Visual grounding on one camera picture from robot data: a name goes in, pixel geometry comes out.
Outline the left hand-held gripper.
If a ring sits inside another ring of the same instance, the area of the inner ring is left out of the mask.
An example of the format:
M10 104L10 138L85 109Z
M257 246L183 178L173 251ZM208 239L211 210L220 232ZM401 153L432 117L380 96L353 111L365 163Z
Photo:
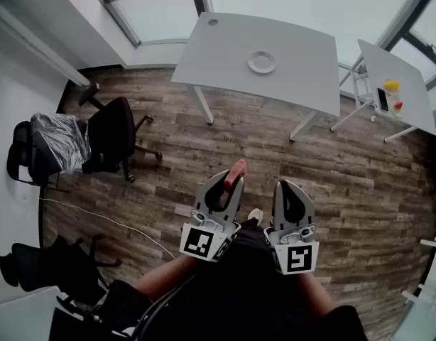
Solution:
M228 174L229 170L224 170L213 175L198 189L196 210L192 211L190 222L182 227L181 254L218 262L236 238L241 225L233 221L240 209L244 177L238 176L226 188ZM213 215L223 216L224 220Z

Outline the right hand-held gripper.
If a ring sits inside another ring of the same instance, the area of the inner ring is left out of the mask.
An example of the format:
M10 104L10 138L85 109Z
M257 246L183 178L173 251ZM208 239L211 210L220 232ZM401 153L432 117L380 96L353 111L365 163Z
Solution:
M312 200L298 185L289 180L277 182L273 194L273 226L284 230L268 227L263 233L275 268L283 275L315 270L320 243L315 240L314 216ZM294 228L287 229L287 223Z

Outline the red block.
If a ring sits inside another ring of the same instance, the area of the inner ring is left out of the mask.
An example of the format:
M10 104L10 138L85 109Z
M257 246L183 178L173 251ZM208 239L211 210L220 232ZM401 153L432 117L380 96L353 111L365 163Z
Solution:
M247 164L243 159L238 160L228 172L224 180L224 189L230 193L236 181L246 175Z

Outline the white round plate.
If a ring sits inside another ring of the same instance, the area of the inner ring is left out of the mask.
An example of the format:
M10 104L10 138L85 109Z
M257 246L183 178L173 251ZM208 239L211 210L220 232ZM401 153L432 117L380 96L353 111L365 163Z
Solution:
M250 54L247 60L248 67L255 73L267 75L276 68L275 58L266 51L255 51Z

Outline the person's left forearm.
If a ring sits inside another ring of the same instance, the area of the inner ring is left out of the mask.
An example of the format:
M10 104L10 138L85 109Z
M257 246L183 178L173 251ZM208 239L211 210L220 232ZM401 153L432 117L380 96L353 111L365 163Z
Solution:
M151 301L157 301L195 275L201 264L200 259L181 255L142 275L135 288Z

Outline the person's right forearm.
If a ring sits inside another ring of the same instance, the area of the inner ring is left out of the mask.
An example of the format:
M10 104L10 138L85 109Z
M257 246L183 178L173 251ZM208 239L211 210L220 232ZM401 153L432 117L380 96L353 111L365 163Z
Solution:
M325 317L334 310L334 301L313 273L296 274L295 280L305 302L316 316Z

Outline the person's black clothing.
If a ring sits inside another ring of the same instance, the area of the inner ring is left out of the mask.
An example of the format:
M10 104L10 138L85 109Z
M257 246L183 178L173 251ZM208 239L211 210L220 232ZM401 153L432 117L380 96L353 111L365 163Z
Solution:
M248 220L217 263L202 261L157 301L137 291L122 306L122 326L145 341L368 341L353 306L311 311L295 275L275 270L261 225Z

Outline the black office chair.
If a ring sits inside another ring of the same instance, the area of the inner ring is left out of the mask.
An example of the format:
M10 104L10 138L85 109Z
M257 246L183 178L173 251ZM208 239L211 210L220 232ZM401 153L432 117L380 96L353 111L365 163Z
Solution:
M103 105L94 98L98 91L97 83L90 84L79 100L79 105L89 102L98 108L87 121L91 156L82 164L82 172L115 173L122 168L125 181L132 183L135 178L129 173L129 158L135 151L153 154L159 161L163 158L161 152L136 144L137 131L144 122L153 122L153 117L146 115L135 122L127 98L117 97Z

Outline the large white table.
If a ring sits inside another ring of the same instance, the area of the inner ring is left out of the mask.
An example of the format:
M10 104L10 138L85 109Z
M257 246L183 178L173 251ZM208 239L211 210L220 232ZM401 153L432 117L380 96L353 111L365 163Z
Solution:
M217 19L216 26L209 26ZM275 70L267 75L247 65L255 51L270 53ZM232 13L202 13L172 76L182 83L208 124L214 118L202 88L275 99L310 109L290 133L308 130L316 114L340 115L339 71L333 36L269 18Z

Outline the white rack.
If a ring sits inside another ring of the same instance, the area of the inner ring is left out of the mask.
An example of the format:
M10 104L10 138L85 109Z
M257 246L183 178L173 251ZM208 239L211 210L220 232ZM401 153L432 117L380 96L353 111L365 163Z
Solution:
M426 310L436 313L436 237L433 240L421 239L420 244L435 250L432 255L430 270L427 273L426 280L418 285L420 292L417 296L408 291L403 291L402 296L407 301L421 305Z

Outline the black mesh chair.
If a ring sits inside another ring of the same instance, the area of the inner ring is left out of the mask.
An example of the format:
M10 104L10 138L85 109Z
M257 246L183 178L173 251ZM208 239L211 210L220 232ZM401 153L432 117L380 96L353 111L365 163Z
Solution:
M94 305L107 290L99 269L121 265L120 260L103 263L95 259L101 238L100 234L93 236L89 253L80 246L81 239L68 244L61 236L47 248L15 243L9 254L0 256L1 274L7 284L25 292L56 286L76 301Z

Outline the plastic-wrapped black chair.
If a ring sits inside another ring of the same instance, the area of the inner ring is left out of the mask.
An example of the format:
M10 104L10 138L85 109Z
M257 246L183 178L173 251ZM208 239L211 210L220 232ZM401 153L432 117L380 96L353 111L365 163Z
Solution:
M15 181L57 190L52 175L80 171L91 157L86 120L37 113L15 126L6 169Z

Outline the small white table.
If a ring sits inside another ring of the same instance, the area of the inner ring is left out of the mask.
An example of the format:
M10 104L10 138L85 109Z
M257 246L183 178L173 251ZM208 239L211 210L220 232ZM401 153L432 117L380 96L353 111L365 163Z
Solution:
M354 88L356 109L330 128L336 131L348 119L367 107L373 107L375 113L385 119L408 126L397 134L386 137L391 142L417 129L435 135L436 125L433 110L428 97L426 84L420 71L392 53L359 39L361 55L342 78L341 84L351 80ZM387 102L391 94L398 94L403 103L402 117L397 118L379 107L377 89L386 91Z

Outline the black equipment bag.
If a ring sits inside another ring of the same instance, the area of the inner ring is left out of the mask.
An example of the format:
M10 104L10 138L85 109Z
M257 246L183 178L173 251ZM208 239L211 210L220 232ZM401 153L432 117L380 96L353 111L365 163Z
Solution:
M114 281L108 291L97 282L57 280L55 285L67 295L57 297L49 341L130 341L123 332L122 309L129 296L138 291L123 281Z

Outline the dark framed glass window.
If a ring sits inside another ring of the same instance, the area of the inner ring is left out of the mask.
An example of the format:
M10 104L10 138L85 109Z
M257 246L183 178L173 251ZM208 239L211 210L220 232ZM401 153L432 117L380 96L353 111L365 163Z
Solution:
M436 87L436 0L407 0L377 45L419 69Z
M134 47L183 43L198 17L204 0L99 0Z

